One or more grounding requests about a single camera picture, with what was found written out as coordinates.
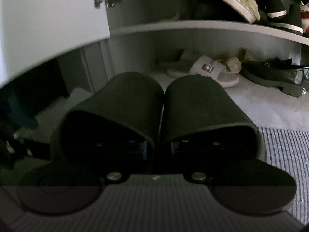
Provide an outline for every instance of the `shoe sole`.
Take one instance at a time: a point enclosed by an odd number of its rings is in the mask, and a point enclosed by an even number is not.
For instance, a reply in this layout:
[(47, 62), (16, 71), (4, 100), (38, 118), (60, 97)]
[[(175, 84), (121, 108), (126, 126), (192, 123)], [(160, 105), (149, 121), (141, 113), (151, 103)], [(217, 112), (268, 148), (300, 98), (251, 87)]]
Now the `shoe sole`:
[(222, 0), (236, 10), (243, 18), (249, 23), (254, 23), (259, 18), (256, 18), (254, 14), (243, 6), (238, 0)]
[(269, 18), (278, 18), (278, 17), (283, 17), (286, 16), (287, 11), (279, 11), (279, 12), (275, 12), (275, 13), (266, 13), (266, 16), (268, 16)]
[(253, 75), (247, 71), (244, 67), (241, 69), (242, 74), (250, 81), (265, 87), (277, 87), (282, 93), (290, 95), (294, 98), (300, 98), (302, 96), (302, 86), (292, 85), (286, 82), (265, 80)]
[(300, 28), (298, 26), (292, 25), (292, 24), (288, 24), (288, 23), (280, 23), (280, 22), (268, 22), (268, 24), (270, 26), (276, 27), (276, 28), (280, 28), (283, 29), (285, 31), (289, 31), (292, 32), (294, 34), (303, 35), (304, 29)]
[(300, 5), (299, 8), (303, 12), (309, 12), (309, 6), (308, 5)]

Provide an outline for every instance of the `white slide sandal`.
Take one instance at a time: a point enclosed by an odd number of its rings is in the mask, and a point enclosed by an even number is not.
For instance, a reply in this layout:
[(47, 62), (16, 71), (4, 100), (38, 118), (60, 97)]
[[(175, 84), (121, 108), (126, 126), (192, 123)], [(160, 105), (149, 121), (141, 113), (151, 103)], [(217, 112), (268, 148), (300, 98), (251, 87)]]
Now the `white slide sandal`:
[(238, 75), (228, 73), (224, 65), (212, 60), (206, 55), (203, 55), (202, 57), (200, 56), (201, 54), (199, 52), (185, 50), (178, 62), (162, 63), (162, 66), (169, 67), (166, 73), (172, 78), (180, 78), (190, 74), (199, 74), (211, 77), (223, 88), (233, 87), (238, 84)]
[(233, 87), (239, 82), (239, 76), (233, 73), (227, 73), (226, 66), (203, 55), (192, 66), (190, 74), (199, 74), (211, 77), (218, 82), (223, 88)]

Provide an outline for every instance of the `striped rug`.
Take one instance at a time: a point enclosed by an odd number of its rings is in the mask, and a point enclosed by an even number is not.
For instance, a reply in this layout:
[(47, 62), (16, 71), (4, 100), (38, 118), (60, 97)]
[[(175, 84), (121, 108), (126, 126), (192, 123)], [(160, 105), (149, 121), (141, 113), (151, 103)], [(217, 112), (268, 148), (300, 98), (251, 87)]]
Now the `striped rug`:
[(268, 163), (289, 173), (297, 193), (289, 212), (302, 224), (309, 223), (309, 133), (260, 127)]

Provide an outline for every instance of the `round pad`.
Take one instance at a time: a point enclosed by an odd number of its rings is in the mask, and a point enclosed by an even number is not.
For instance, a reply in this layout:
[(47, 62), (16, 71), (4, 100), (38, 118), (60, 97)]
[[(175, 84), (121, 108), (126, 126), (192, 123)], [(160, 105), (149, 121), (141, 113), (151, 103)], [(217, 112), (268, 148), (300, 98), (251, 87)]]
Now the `round pad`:
[(249, 214), (270, 214), (286, 208), (296, 195), (296, 183), (285, 171), (261, 162), (231, 164), (214, 179), (215, 198), (226, 207)]
[(30, 210), (47, 215), (76, 212), (95, 201), (98, 178), (76, 165), (52, 162), (27, 173), (17, 188), (20, 201)]

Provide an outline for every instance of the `cabinet door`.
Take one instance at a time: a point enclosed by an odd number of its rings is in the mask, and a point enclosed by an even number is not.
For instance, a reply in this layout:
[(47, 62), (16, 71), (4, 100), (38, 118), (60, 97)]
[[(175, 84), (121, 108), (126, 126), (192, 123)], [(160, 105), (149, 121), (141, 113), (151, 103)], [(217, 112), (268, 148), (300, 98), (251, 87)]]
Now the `cabinet door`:
[(94, 0), (0, 0), (0, 86), (68, 50), (109, 38)]

